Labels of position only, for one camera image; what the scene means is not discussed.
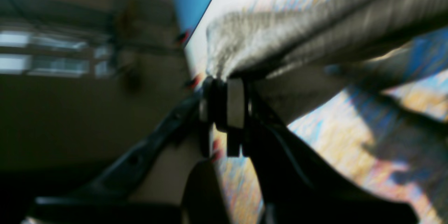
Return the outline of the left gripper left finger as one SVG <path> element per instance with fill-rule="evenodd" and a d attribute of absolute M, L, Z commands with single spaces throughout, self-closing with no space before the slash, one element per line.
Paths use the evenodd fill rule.
<path fill-rule="evenodd" d="M 227 224 L 212 127 L 227 83 L 207 77 L 159 126 L 86 183 L 36 197 L 27 224 Z"/>

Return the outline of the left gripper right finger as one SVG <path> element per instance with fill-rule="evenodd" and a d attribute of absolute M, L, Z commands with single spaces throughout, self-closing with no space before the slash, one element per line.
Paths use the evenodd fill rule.
<path fill-rule="evenodd" d="M 253 164 L 265 205 L 261 224 L 418 222 L 410 205 L 374 196 L 339 174 L 243 80 L 227 82 L 227 107 L 227 155 Z"/>

